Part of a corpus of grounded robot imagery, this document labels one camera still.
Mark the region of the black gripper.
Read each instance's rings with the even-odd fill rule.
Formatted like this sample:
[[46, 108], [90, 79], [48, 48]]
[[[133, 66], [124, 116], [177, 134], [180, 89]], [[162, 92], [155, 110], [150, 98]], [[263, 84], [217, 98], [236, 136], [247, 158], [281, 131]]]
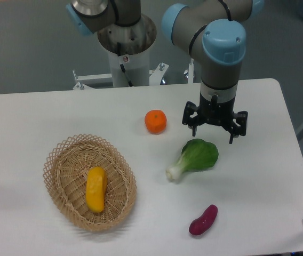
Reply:
[[197, 127], [202, 124], [222, 126], [230, 134], [229, 144], [232, 144], [234, 138], [246, 136], [248, 112], [233, 112], [235, 97], [226, 102], [218, 100], [218, 96], [214, 96], [213, 101], [209, 101], [200, 95], [199, 106], [187, 101], [182, 124], [192, 130], [192, 135], [196, 135]]

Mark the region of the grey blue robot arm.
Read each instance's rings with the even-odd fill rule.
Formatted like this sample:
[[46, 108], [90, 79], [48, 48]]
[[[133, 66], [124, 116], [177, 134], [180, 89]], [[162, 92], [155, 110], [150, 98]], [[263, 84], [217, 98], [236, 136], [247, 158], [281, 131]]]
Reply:
[[[231, 138], [246, 134], [248, 113], [233, 111], [246, 51], [245, 21], [263, 1], [204, 1], [191, 8], [173, 4], [163, 14], [164, 36], [201, 65], [200, 102], [188, 102], [182, 122], [192, 131], [203, 124], [223, 127]], [[157, 31], [140, 1], [70, 1], [66, 5], [81, 34], [96, 34], [113, 57], [114, 87], [149, 85], [149, 50]]]

